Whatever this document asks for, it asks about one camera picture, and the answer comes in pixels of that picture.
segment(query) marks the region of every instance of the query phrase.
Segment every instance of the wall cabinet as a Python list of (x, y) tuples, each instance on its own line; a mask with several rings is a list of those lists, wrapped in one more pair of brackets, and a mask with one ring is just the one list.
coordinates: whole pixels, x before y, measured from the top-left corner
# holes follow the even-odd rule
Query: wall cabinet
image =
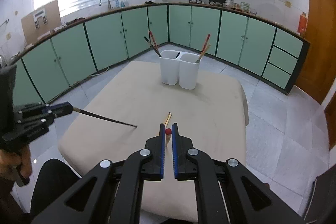
[(192, 7), (190, 47), (201, 51), (208, 34), (211, 47), (208, 54), (215, 55), (221, 11), (205, 7)]
[(16, 62), (16, 76), (13, 90), (13, 104), (15, 106), (41, 102), (41, 98), (30, 81), (22, 61)]
[(22, 59), (45, 102), (69, 87), (50, 40), (31, 50)]
[(217, 57), (238, 65), (245, 37), (246, 24), (246, 16), (226, 11), (222, 12)]
[(169, 5), (170, 41), (190, 47), (191, 6)]
[(70, 85), (96, 72), (83, 24), (54, 36), (51, 43)]
[(152, 31), (156, 43), (168, 41), (167, 6), (148, 7), (149, 30)]
[(249, 18), (239, 66), (261, 76), (272, 46), (275, 27)]
[(143, 37), (149, 35), (147, 8), (138, 8), (121, 12), (128, 57), (149, 48)]
[(120, 13), (87, 21), (85, 27), (98, 70), (128, 58)]

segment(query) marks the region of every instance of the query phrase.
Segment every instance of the metal screw cap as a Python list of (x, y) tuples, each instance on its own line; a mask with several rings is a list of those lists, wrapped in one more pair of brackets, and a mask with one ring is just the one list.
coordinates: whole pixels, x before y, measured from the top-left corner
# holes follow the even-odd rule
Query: metal screw cap
[(99, 165), (102, 168), (107, 168), (111, 165), (111, 162), (109, 160), (102, 160)]
[(142, 149), (140, 150), (140, 155), (141, 156), (148, 156), (151, 153), (149, 149)]
[(236, 167), (238, 165), (238, 161), (236, 159), (229, 159), (227, 163), (232, 167)]
[(198, 150), (195, 149), (195, 148), (190, 148), (188, 150), (188, 154), (191, 155), (191, 156), (196, 156), (198, 154)]

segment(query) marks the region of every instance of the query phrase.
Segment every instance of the tiled floor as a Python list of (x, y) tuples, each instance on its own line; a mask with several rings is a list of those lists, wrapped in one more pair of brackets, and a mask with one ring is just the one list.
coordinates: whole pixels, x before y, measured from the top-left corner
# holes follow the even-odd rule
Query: tiled floor
[[(161, 48), (187, 51), (173, 45)], [(153, 51), (136, 60), (158, 62)], [(127, 63), (92, 77), (55, 103), (69, 101), (84, 108)], [(328, 169), (328, 132), (322, 107), (297, 88), (288, 96), (265, 83), (224, 63), (203, 57), (200, 69), (230, 75), (238, 79), (249, 103), (250, 124), (246, 127), (247, 168), (261, 181), (270, 184), (283, 201), (299, 214), (303, 213), (312, 182)], [(43, 163), (62, 158), (57, 140), (62, 137), (78, 113), (59, 118), (50, 132), (31, 143), (33, 174), (31, 183), (14, 188), (13, 195), (21, 206), (30, 210), (35, 180)], [(142, 212), (141, 223), (161, 223), (164, 218)]]

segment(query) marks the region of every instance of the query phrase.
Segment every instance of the white container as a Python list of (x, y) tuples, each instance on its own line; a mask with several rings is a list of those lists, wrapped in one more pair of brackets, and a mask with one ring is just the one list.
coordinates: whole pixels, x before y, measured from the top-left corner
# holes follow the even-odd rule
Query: white container
[(196, 87), (198, 69), (200, 63), (195, 63), (199, 58), (198, 54), (184, 53), (180, 57), (180, 87), (193, 90)]
[(176, 58), (179, 51), (164, 50), (160, 54), (160, 69), (162, 83), (176, 85), (179, 80), (180, 60)]

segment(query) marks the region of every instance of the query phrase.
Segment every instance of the beige tablecloth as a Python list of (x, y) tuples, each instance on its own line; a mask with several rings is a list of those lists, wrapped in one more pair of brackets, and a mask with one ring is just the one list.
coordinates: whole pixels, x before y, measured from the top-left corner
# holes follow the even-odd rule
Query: beige tablecloth
[[(177, 122), (179, 133), (195, 148), (216, 160), (234, 157), (245, 164), (248, 110), (240, 83), (229, 76), (199, 71), (194, 90), (161, 82), (160, 66), (130, 62), (89, 103), (85, 110), (138, 128), (80, 114), (59, 142), (63, 157), (81, 175), (103, 159), (125, 160), (158, 134), (168, 112), (168, 127)], [(197, 222), (193, 181), (174, 179), (171, 141), (166, 149), (161, 182), (144, 182), (142, 209)]]

